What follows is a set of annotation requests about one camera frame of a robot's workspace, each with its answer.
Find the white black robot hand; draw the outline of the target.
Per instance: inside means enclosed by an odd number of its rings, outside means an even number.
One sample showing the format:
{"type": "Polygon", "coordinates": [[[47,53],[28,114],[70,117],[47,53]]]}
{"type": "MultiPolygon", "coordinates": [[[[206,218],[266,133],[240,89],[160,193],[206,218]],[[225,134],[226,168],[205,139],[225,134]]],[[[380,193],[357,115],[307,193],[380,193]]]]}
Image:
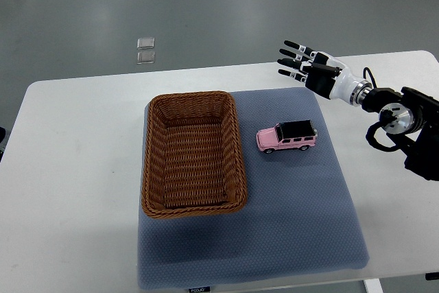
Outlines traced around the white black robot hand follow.
{"type": "Polygon", "coordinates": [[[280,49],[285,57],[277,62],[292,71],[279,69],[278,73],[305,83],[309,90],[319,96],[360,105],[361,99],[372,90],[369,81],[353,75],[350,67],[337,58],[290,40],[285,40],[284,45],[293,50],[280,49]]]}

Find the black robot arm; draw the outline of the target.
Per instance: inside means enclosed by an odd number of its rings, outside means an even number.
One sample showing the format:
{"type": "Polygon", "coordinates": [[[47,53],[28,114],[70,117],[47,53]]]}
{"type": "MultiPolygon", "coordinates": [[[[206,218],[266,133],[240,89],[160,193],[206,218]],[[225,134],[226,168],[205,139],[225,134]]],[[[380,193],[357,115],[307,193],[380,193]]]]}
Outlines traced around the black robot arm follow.
{"type": "Polygon", "coordinates": [[[402,151],[404,166],[426,180],[438,180],[438,100],[416,89],[396,92],[377,87],[368,67],[362,77],[341,60],[290,40],[280,49],[281,75],[302,82],[326,99],[359,106],[379,119],[366,133],[370,146],[383,152],[402,151]]]}

